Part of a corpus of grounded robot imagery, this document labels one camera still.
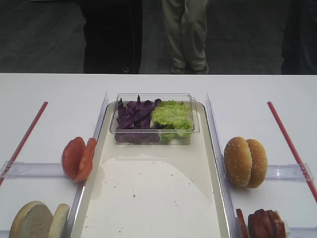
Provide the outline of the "large pale bun bottom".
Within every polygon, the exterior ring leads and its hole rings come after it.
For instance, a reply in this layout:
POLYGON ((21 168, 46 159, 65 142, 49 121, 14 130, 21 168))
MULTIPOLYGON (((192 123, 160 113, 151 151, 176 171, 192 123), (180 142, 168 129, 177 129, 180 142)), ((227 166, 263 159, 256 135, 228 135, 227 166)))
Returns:
POLYGON ((16 214, 10 231, 10 238, 47 238, 53 214, 40 201, 25 204, 16 214))

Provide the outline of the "green lettuce leaves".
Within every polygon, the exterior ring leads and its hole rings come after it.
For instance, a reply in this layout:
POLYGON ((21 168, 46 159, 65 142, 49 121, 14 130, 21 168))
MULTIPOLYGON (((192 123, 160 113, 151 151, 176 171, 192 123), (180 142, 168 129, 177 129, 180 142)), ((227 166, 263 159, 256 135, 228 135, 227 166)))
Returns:
POLYGON ((170 143, 175 139, 181 143, 188 143, 193 130, 190 112, 191 109, 188 103, 174 100, 160 102, 151 112, 154 125, 163 130, 176 130, 177 132, 161 133, 159 142, 170 143))

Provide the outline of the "inner tomato slice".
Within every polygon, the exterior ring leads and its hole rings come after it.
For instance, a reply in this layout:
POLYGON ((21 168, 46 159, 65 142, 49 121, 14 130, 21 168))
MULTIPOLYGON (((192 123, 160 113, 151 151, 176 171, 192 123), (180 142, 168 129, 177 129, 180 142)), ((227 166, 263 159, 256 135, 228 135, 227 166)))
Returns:
POLYGON ((89 138, 83 156, 79 164, 79 170, 75 182, 86 180, 93 169, 93 156, 97 141, 95 138, 89 138))

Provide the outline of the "single red meat slice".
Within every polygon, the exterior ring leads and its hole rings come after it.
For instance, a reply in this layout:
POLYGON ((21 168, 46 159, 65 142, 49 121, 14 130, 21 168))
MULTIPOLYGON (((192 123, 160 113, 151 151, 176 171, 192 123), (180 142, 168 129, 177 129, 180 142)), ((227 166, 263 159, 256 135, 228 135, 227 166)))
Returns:
POLYGON ((244 220, 244 216, 243 216, 242 210, 241 209, 236 209, 236 214, 237 214, 237 220, 238 220, 238 223, 239 223, 239 227, 240 227, 242 238, 248 238, 249 237, 248 236, 248 231, 247 231, 247 228, 246 228, 246 224, 245 224, 245 220, 244 220))

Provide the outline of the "red meat patty stack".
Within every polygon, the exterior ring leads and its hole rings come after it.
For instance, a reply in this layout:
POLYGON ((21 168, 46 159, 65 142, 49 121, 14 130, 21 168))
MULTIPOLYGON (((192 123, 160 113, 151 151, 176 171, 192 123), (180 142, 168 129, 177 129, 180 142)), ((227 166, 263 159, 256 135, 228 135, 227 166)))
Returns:
POLYGON ((248 231, 251 238, 287 238, 289 231, 279 213, 259 209, 248 216, 248 231))

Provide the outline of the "clear plastic salad container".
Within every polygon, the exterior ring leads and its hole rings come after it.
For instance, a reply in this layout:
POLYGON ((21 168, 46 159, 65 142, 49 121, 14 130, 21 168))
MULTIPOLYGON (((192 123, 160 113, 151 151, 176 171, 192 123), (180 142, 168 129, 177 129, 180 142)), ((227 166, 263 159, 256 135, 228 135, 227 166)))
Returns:
POLYGON ((119 93, 109 125, 117 144, 190 144, 200 132, 189 93, 119 93))

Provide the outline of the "purple cabbage leaves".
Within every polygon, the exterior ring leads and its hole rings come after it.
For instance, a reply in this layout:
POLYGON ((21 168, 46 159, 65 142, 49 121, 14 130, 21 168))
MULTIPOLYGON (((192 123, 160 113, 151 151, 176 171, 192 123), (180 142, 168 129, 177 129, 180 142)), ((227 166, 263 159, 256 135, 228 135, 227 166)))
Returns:
MULTIPOLYGON (((151 112, 158 106, 161 99, 155 101, 146 100, 141 102, 138 97, 136 102, 130 101, 126 106, 122 100, 118 102, 118 122, 117 130, 149 130, 151 128, 151 112)), ((136 133, 125 132, 116 133, 115 141, 117 143, 143 144, 158 143, 158 133, 136 133)))

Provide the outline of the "white rectangular metal tray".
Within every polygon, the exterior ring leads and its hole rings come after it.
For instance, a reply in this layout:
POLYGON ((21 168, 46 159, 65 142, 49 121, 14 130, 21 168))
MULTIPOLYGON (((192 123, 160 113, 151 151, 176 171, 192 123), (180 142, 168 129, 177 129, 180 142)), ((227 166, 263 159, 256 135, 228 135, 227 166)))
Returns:
POLYGON ((230 236, 206 110, 188 145, 118 145, 109 104, 94 169, 81 195, 74 238, 230 236))

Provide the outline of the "sesame bun top near tray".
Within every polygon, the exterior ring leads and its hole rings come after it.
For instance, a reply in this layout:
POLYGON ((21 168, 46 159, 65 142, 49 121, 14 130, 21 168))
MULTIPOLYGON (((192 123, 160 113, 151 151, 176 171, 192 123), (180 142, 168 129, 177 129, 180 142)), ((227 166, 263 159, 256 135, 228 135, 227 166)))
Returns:
POLYGON ((251 177, 252 157, 246 139, 231 138, 225 146, 223 158, 228 180, 234 186, 247 186, 251 177))

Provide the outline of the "person in black trousers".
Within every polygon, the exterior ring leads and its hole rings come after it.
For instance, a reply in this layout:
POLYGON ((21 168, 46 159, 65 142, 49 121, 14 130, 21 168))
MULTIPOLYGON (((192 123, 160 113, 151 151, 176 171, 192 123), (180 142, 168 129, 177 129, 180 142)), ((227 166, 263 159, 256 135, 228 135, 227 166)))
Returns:
POLYGON ((138 74, 142 59, 140 0, 77 0, 85 19, 84 73, 138 74))

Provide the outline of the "person in khaki trousers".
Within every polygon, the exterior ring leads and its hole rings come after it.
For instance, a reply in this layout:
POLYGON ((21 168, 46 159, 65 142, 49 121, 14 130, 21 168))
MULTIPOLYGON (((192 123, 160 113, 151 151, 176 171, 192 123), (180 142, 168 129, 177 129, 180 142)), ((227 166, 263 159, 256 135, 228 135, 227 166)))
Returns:
POLYGON ((206 6, 206 0, 162 1, 173 74, 184 74, 187 66, 196 74, 209 73, 205 53, 206 6))

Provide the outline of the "sesame bun top outer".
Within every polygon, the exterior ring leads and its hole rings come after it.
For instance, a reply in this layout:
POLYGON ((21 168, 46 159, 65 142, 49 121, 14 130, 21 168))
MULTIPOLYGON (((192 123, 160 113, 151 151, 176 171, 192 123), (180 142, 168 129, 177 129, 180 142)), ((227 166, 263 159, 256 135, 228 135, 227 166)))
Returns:
POLYGON ((247 139, 252 157, 251 176, 248 188, 257 188, 265 180, 267 172, 267 157, 263 145, 255 139, 247 139))

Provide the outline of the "right clear long divider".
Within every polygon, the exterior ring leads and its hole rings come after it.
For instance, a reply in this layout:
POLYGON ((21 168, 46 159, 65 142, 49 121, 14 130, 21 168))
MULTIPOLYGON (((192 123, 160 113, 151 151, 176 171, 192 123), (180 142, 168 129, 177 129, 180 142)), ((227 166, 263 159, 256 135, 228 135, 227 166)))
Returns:
POLYGON ((220 193, 222 203, 224 207, 224 214, 226 218, 227 231, 230 238, 240 238, 240 228, 237 223, 236 212, 234 210, 231 194, 230 194, 230 183, 225 176, 225 166, 223 163, 222 150, 219 143, 216 122, 214 119, 214 113, 212 103, 209 95, 206 96, 206 109, 208 115, 209 130, 211 134, 212 146, 215 157, 215 164, 217 169, 217 176, 220 186, 220 193))

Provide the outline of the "small pale bun bottom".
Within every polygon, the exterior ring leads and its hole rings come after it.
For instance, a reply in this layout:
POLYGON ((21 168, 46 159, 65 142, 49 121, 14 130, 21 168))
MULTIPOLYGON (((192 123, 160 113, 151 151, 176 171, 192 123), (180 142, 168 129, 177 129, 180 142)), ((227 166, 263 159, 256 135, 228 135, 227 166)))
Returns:
POLYGON ((70 207, 67 204, 59 204, 51 223, 48 238, 61 238, 65 230, 70 207))

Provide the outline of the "right clear upper cross track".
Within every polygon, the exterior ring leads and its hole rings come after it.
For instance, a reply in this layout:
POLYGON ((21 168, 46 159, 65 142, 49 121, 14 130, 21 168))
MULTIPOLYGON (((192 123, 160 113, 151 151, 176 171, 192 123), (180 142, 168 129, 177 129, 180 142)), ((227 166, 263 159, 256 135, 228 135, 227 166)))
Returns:
POLYGON ((268 165, 265 180, 314 181, 307 164, 268 165))

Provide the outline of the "left clear upper cross track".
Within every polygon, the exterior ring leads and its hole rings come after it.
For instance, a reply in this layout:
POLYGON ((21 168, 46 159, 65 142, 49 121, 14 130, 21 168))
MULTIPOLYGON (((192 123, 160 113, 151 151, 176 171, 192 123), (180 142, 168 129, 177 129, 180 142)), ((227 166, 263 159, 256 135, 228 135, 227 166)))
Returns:
POLYGON ((66 178, 59 163, 25 163, 6 161, 0 178, 66 178))

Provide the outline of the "person in dark blue trousers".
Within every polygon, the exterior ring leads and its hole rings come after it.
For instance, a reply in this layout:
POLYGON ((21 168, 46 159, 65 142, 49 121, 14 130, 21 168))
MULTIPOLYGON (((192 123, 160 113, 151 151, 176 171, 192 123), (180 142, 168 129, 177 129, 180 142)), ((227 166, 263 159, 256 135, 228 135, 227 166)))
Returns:
POLYGON ((283 32, 282 74, 317 73, 317 2, 291 0, 283 32))

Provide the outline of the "left red plastic rail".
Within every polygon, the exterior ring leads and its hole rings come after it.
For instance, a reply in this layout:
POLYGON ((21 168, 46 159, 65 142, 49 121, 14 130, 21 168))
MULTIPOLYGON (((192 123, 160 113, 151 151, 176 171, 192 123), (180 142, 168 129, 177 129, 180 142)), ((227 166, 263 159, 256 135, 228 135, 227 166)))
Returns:
POLYGON ((33 131, 34 127, 36 126, 38 120, 42 116, 42 114, 43 114, 44 110, 46 109, 47 105, 48 105, 48 102, 44 101, 42 106, 41 106, 41 108, 37 112, 35 118, 33 119, 32 123, 30 124, 29 128, 25 132, 25 134, 24 134, 23 138, 21 139, 20 143, 18 144, 17 148, 15 149, 13 155, 11 156, 9 161, 6 161, 5 164, 3 165, 2 171, 0 173, 0 185, 2 185, 2 183, 4 181, 4 176, 9 171, 10 167, 13 165, 13 163, 16 160, 16 158, 20 154, 24 144, 26 143, 27 139, 29 138, 29 136, 30 136, 31 132, 33 131))

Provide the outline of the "red plastic rail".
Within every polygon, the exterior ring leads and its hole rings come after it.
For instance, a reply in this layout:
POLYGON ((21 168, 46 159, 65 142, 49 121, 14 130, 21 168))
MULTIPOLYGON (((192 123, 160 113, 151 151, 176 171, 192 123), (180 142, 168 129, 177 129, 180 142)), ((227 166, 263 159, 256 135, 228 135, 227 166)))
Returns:
POLYGON ((285 139, 290 151, 292 152, 295 161, 299 165, 299 167, 300 167, 300 169, 301 169, 301 171, 302 171, 302 173, 304 175, 304 178, 306 180, 306 183, 307 183, 307 185, 308 185, 308 187, 309 187, 309 189, 310 189, 310 191, 311 191, 311 193, 312 193, 312 195, 313 195, 313 197, 314 197, 314 199, 316 201, 317 200, 317 189, 316 189, 316 187, 314 185, 313 176, 311 175, 308 166, 305 165, 305 163, 303 163, 303 161, 302 161, 300 155, 298 154, 298 152, 297 152, 297 150, 296 150, 296 148, 295 148, 295 146, 294 146, 294 144, 293 144, 293 142, 292 142, 292 140, 291 140, 286 128, 284 127, 283 122, 280 119, 280 117, 279 117, 279 115, 278 115, 273 103, 269 101, 269 102, 267 102, 267 105, 268 105, 268 107, 269 107, 269 109, 270 109, 270 111, 271 111, 276 123, 278 124, 279 129, 282 132, 282 134, 284 136, 284 139, 285 139))
POLYGON ((6 161, 5 164, 3 165, 2 171, 0 173, 0 185, 2 185, 2 183, 4 181, 4 176, 9 171, 10 167, 13 165, 13 163, 16 160, 16 158, 20 154, 24 144, 26 143, 27 139, 29 138, 29 136, 30 136, 31 132, 33 131, 34 127, 36 126, 38 120, 42 116, 42 114, 43 114, 44 110, 46 109, 47 105, 48 105, 48 102, 44 101, 42 106, 41 106, 41 108, 37 112, 35 118, 33 119, 32 123, 30 124, 29 128, 25 132, 25 134, 24 134, 23 138, 21 139, 20 143, 18 144, 17 148, 15 149, 13 155, 11 156, 9 161, 6 161))

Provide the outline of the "right red plastic rail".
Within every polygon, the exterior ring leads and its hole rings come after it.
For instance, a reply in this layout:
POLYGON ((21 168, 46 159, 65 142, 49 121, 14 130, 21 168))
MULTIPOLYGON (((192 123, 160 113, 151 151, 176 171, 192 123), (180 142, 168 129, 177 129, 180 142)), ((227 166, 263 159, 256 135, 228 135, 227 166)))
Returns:
POLYGON ((293 144, 293 142, 292 142, 292 140, 291 140, 286 128, 284 127, 283 122, 280 119, 280 117, 279 117, 279 115, 278 115, 273 103, 269 101, 269 102, 267 102, 267 105, 268 105, 268 107, 269 107, 269 109, 270 109, 270 111, 271 111, 276 123, 278 124, 279 129, 282 132, 282 134, 284 136, 284 139, 285 139, 290 151, 292 152, 295 161, 299 165, 299 167, 300 167, 300 169, 301 169, 301 171, 302 171, 302 173, 304 175, 304 178, 306 180, 306 183, 307 183, 307 185, 308 185, 308 187, 309 187, 309 189, 310 189, 310 191, 311 191, 311 193, 312 193, 312 195, 313 195, 313 197, 314 197, 314 199, 316 201, 317 200, 317 189, 316 189, 316 187, 314 185, 313 176, 311 175, 308 166, 305 165, 305 163, 303 163, 303 161, 302 161, 300 155, 298 154, 298 152, 297 152, 297 150, 296 150, 296 148, 295 148, 295 146, 294 146, 294 144, 293 144))

